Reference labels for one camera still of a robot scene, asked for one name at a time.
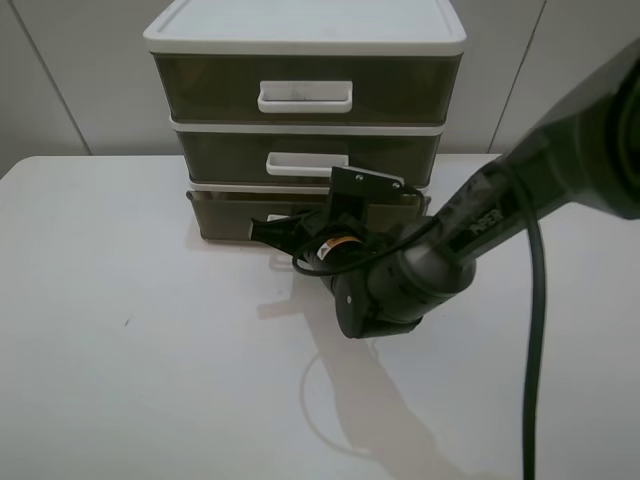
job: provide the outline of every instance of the black bracket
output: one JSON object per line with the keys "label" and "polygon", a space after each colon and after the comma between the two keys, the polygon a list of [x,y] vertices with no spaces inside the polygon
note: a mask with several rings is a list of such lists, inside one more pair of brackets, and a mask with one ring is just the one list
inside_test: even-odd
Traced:
{"label": "black bracket", "polygon": [[313,238],[349,233],[366,240],[370,202],[389,202],[403,194],[404,180],[355,167],[334,167],[321,209],[272,221],[251,220],[251,240],[293,255]]}

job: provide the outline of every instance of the open drawer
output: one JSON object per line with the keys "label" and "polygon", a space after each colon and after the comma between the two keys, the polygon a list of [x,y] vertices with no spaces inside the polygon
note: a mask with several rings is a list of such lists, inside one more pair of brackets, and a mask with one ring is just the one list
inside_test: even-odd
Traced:
{"label": "open drawer", "polygon": [[[251,219],[268,220],[269,216],[288,216],[323,205],[324,195],[281,193],[231,193],[189,191],[200,234],[205,240],[249,240]],[[418,215],[418,197],[407,195],[395,203],[374,204],[369,208],[368,226],[386,231],[399,222]]]}

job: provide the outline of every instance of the gray translucent drawer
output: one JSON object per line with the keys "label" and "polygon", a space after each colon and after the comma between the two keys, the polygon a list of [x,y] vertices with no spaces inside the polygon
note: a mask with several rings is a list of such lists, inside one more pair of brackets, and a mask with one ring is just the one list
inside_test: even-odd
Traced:
{"label": "gray translucent drawer", "polygon": [[327,185],[328,179],[312,176],[318,174],[311,169],[267,171],[272,158],[286,162],[286,158],[296,160],[296,155],[288,154],[326,154],[326,158],[346,157],[351,166],[402,177],[407,184],[424,187],[429,183],[440,140],[440,135],[177,133],[193,182],[253,185]]}
{"label": "gray translucent drawer", "polygon": [[[179,122],[422,124],[445,122],[461,55],[452,57],[211,56],[154,53]],[[258,106],[262,82],[350,82],[348,111]],[[309,100],[306,93],[293,100]],[[268,95],[265,104],[270,104]]]}
{"label": "gray translucent drawer", "polygon": [[[323,195],[187,192],[196,214],[200,234],[206,240],[249,240],[251,219],[269,215],[295,215],[323,205]],[[411,220],[420,206],[416,196],[394,204],[371,205],[368,226],[386,231],[398,222]]]}

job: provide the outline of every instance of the orange label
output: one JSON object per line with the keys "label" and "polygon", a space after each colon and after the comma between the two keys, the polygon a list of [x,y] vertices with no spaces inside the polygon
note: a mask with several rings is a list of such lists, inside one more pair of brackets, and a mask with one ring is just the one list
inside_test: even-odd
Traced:
{"label": "orange label", "polygon": [[333,250],[338,245],[341,245],[347,242],[362,243],[358,238],[353,236],[330,238],[320,246],[320,248],[318,249],[318,253],[316,253],[316,255],[320,260],[324,260],[324,258],[329,254],[331,250]]}

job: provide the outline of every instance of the white wall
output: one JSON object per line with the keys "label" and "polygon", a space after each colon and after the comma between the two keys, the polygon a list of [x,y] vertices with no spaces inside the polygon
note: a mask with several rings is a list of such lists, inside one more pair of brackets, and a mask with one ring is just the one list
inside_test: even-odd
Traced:
{"label": "white wall", "polygon": [[492,151],[503,152],[601,64],[640,37],[640,0],[549,0]]}
{"label": "white wall", "polygon": [[94,155],[179,153],[142,32],[171,0],[13,0]]}
{"label": "white wall", "polygon": [[440,149],[484,153],[498,127],[544,0],[452,0],[467,45]]}
{"label": "white wall", "polygon": [[0,178],[25,157],[86,154],[6,0],[0,0],[0,65]]}

